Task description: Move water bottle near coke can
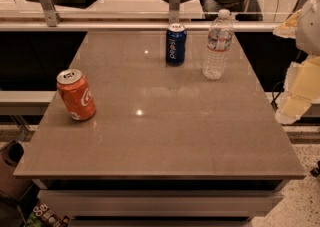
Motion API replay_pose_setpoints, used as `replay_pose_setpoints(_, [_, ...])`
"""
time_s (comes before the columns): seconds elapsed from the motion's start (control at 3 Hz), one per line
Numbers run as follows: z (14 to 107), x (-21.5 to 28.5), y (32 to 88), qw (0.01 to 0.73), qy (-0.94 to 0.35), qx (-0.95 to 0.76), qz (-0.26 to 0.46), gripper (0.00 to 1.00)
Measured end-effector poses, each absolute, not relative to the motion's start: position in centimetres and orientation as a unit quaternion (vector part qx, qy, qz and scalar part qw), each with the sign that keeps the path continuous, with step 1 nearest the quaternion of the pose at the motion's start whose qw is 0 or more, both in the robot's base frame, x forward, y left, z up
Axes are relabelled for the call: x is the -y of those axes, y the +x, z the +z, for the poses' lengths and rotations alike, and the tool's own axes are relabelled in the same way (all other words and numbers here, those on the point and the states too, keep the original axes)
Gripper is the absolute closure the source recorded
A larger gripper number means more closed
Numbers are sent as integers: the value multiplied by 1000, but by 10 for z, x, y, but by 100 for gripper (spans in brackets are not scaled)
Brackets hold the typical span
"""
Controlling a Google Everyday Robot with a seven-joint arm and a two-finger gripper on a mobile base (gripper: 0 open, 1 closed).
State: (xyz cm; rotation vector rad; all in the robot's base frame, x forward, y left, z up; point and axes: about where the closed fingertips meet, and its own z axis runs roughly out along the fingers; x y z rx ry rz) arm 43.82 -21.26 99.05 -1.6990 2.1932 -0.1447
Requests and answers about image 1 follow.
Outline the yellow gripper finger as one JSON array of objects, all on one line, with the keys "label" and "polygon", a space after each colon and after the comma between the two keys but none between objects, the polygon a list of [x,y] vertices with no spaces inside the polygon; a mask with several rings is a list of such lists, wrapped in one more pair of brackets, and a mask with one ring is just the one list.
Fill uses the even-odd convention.
[{"label": "yellow gripper finger", "polygon": [[281,38],[296,39],[298,35],[298,23],[300,20],[301,9],[290,15],[283,23],[276,26],[273,34]]},{"label": "yellow gripper finger", "polygon": [[292,62],[287,70],[284,92],[279,96],[275,118],[293,124],[320,98],[320,56],[309,55],[302,63]]}]

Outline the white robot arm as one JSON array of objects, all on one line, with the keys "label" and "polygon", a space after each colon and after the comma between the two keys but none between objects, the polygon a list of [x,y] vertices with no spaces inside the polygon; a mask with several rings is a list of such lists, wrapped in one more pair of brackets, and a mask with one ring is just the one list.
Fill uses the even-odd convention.
[{"label": "white robot arm", "polygon": [[296,47],[307,54],[302,63],[292,62],[287,69],[275,112],[278,123],[292,124],[320,98],[320,0],[308,0],[273,34],[293,38]]}]

